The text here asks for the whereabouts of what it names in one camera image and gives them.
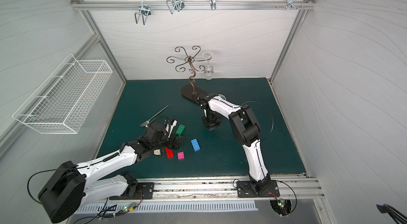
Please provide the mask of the pink square lego brick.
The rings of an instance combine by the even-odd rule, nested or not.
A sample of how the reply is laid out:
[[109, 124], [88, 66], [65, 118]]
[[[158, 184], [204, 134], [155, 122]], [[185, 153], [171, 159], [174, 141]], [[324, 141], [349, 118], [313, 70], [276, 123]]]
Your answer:
[[178, 157], [179, 160], [183, 160], [183, 159], [184, 159], [184, 152], [183, 152], [183, 151], [182, 151], [182, 152], [178, 152], [178, 153], [177, 153], [177, 157]]

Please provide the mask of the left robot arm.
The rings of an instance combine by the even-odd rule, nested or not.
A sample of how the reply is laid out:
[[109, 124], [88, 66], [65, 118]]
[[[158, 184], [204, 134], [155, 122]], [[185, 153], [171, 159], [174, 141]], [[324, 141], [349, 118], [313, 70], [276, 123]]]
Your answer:
[[80, 207], [103, 198], [136, 197], [137, 179], [125, 172], [112, 178], [107, 175], [148, 158], [155, 150], [178, 150], [183, 137], [173, 134], [174, 119], [152, 123], [135, 141], [120, 149], [90, 161], [61, 164], [38, 194], [40, 204], [53, 224], [68, 219]]

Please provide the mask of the light blue long lego brick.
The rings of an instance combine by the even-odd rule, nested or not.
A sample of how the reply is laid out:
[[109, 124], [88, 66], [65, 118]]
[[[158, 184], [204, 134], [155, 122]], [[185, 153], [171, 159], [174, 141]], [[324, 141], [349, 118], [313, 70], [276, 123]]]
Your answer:
[[192, 147], [193, 147], [195, 152], [200, 150], [200, 145], [199, 145], [197, 139], [191, 140], [191, 144], [192, 144]]

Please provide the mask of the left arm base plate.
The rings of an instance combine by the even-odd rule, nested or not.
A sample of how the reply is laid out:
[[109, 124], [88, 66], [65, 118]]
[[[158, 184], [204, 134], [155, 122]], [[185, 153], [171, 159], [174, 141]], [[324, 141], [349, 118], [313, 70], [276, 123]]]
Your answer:
[[130, 185], [120, 196], [111, 196], [110, 200], [150, 200], [153, 198], [155, 183], [138, 183]]

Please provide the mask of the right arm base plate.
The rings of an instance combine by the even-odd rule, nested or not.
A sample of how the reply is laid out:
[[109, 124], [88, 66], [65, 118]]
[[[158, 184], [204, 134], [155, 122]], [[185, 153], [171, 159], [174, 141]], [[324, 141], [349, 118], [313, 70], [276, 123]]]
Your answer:
[[276, 180], [270, 180], [264, 186], [257, 186], [253, 181], [236, 181], [234, 186], [239, 198], [280, 197]]

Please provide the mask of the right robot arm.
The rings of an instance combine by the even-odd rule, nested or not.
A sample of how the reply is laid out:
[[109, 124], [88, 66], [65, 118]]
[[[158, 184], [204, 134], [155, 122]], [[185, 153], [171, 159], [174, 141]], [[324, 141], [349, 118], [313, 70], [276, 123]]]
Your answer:
[[271, 178], [260, 148], [261, 127], [252, 108], [247, 104], [230, 103], [218, 94], [201, 95], [197, 103], [204, 110], [204, 126], [219, 125], [221, 116], [229, 120], [232, 134], [242, 145], [248, 161], [251, 189], [259, 195], [271, 183]]

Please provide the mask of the red lego brick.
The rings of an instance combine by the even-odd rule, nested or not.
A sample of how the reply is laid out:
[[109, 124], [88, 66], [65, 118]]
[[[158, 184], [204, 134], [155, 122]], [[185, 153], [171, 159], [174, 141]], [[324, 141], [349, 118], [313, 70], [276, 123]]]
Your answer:
[[165, 153], [168, 159], [174, 158], [174, 151], [165, 147]]

